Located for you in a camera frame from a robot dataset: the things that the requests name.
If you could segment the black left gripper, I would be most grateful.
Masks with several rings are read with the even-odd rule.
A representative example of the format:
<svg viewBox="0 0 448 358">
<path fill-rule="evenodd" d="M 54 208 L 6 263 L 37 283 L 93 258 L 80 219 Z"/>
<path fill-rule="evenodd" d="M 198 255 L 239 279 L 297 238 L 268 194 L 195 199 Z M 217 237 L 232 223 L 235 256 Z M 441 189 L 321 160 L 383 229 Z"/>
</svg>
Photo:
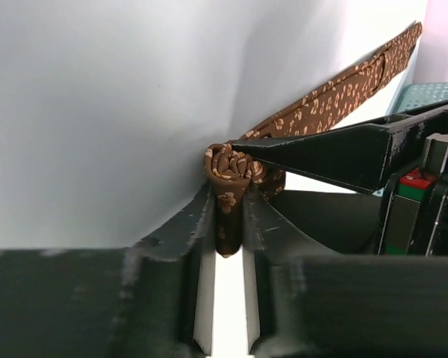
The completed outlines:
<svg viewBox="0 0 448 358">
<path fill-rule="evenodd" d="M 377 255 L 448 257 L 448 100 L 325 133 L 231 144 L 276 169 L 371 193 Z"/>
</svg>

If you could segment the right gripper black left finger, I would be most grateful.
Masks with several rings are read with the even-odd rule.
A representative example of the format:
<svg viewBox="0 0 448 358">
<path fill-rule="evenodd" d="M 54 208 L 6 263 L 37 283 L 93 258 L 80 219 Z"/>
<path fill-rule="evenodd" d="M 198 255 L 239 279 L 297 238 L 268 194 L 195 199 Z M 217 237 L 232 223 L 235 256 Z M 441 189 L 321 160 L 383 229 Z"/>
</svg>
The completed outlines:
<svg viewBox="0 0 448 358">
<path fill-rule="evenodd" d="M 140 243 L 135 354 L 210 354 L 214 308 L 214 196 L 193 200 Z"/>
</svg>

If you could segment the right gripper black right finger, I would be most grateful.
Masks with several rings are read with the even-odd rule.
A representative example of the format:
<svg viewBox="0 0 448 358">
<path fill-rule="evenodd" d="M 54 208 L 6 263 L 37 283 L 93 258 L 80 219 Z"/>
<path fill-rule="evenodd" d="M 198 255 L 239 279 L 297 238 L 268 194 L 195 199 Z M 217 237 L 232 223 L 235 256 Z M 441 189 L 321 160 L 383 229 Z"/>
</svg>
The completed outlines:
<svg viewBox="0 0 448 358">
<path fill-rule="evenodd" d="M 308 258 L 337 256 L 276 210 L 256 186 L 243 199 L 243 273 L 251 351 L 315 351 L 303 313 Z"/>
</svg>

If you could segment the brown floral tie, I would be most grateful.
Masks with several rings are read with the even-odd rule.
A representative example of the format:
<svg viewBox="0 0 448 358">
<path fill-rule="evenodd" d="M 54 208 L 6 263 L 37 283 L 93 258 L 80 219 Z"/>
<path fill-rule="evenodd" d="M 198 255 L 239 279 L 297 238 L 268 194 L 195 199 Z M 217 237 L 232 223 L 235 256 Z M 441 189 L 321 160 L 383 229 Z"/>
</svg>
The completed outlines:
<svg viewBox="0 0 448 358">
<path fill-rule="evenodd" d="M 241 139 L 307 136 L 332 129 L 407 68 L 422 32 L 421 23 L 413 24 L 372 57 L 268 117 Z M 242 244 L 242 200 L 248 187 L 256 185 L 270 200 L 284 189 L 286 174 L 234 149 L 230 142 L 207 148 L 204 169 L 217 199 L 216 250 L 230 257 Z"/>
</svg>

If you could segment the white teal plastic basket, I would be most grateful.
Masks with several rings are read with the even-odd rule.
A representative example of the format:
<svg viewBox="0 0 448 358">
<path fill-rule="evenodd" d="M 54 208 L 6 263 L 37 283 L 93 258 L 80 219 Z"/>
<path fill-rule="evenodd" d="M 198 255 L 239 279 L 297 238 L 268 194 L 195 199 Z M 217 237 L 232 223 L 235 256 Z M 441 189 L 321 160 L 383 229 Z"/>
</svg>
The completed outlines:
<svg viewBox="0 0 448 358">
<path fill-rule="evenodd" d="M 448 80 L 437 83 L 409 84 L 400 91 L 388 113 L 401 113 L 446 100 L 448 100 Z"/>
</svg>

